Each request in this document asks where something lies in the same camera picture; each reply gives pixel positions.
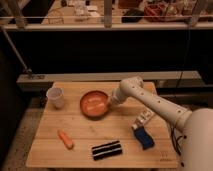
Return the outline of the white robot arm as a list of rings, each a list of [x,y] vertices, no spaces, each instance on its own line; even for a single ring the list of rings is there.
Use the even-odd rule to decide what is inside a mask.
[[[191,111],[168,101],[145,90],[141,77],[121,80],[109,103],[117,106],[128,97],[143,103],[183,134],[179,171],[213,171],[213,109]]]

